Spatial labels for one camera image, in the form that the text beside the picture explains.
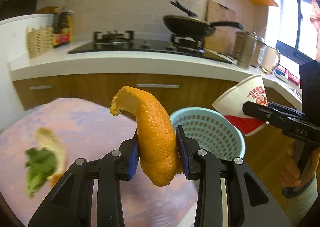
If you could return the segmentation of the right hand orange glove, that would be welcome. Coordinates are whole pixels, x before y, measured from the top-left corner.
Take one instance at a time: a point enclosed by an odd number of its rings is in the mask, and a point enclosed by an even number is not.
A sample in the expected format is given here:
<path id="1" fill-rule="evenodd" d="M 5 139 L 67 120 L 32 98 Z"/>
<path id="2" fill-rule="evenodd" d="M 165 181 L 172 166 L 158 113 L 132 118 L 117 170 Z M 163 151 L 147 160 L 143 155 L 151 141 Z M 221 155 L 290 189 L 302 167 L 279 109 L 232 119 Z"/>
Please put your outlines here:
<path id="1" fill-rule="evenodd" d="M 317 147 L 311 154 L 311 165 L 308 172 L 303 178 L 300 178 L 301 172 L 293 158 L 294 152 L 295 144 L 291 142 L 287 154 L 285 154 L 285 167 L 281 175 L 281 182 L 284 187 L 303 187 L 313 178 L 319 167 L 319 147 Z"/>

